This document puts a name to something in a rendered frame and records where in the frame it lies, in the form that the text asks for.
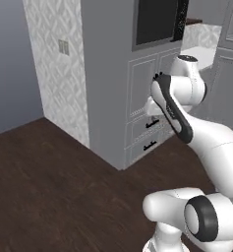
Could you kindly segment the black built-in oven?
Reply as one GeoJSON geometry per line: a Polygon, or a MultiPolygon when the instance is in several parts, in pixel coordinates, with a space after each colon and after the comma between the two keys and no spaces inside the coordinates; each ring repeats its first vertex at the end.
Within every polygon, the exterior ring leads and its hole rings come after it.
{"type": "Polygon", "coordinates": [[[189,0],[135,0],[132,50],[183,38],[189,0]]]}

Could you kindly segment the narrow grey cupboard door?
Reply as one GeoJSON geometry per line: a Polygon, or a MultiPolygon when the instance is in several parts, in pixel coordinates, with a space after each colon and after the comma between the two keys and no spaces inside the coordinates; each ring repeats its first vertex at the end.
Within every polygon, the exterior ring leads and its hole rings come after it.
{"type": "Polygon", "coordinates": [[[159,56],[157,73],[169,74],[175,58],[180,54],[179,49],[164,51],[159,56]]]}

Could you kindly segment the tall grey cabinet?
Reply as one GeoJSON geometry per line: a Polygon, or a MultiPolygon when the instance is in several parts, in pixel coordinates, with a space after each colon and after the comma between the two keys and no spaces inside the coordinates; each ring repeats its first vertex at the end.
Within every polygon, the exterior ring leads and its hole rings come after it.
{"type": "Polygon", "coordinates": [[[179,49],[182,39],[132,50],[135,0],[81,0],[90,149],[113,167],[126,167],[129,116],[129,62],[179,49]]]}

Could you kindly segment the grey cupboard run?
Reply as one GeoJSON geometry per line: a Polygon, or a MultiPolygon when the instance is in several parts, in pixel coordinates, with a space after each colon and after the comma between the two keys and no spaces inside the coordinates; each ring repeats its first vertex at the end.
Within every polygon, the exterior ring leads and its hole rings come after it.
{"type": "Polygon", "coordinates": [[[228,1],[205,100],[191,114],[233,129],[233,0],[228,1]]]}

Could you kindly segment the grey drawer front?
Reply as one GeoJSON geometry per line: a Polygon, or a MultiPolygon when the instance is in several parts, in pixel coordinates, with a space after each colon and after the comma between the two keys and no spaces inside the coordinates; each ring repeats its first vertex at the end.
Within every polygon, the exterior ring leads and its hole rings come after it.
{"type": "Polygon", "coordinates": [[[125,162],[126,167],[131,166],[133,163],[143,158],[146,154],[163,144],[173,135],[174,133],[171,130],[159,130],[135,142],[130,148],[127,149],[125,162]],[[143,147],[147,146],[151,141],[156,141],[157,143],[148,150],[144,151],[143,147]]]}
{"type": "Polygon", "coordinates": [[[134,121],[127,124],[126,128],[126,146],[131,146],[142,137],[153,133],[167,124],[167,121],[164,116],[140,116],[134,121]],[[159,122],[155,125],[146,128],[147,123],[151,123],[154,120],[159,119],[159,122]]]}

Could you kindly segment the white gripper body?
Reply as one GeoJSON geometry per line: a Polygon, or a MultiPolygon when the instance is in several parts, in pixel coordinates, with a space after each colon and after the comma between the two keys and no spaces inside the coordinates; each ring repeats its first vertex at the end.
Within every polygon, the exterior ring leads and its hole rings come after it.
{"type": "Polygon", "coordinates": [[[161,108],[157,105],[157,103],[151,96],[147,99],[145,105],[145,113],[147,116],[159,116],[163,114],[161,108]]]}

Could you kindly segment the grey wall switch plate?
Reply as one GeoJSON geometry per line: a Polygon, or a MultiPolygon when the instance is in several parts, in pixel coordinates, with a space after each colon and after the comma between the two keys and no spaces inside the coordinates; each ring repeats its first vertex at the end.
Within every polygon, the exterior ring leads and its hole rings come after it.
{"type": "Polygon", "coordinates": [[[65,40],[59,39],[58,40],[58,45],[59,45],[59,52],[65,55],[69,55],[69,43],[65,40]]]}

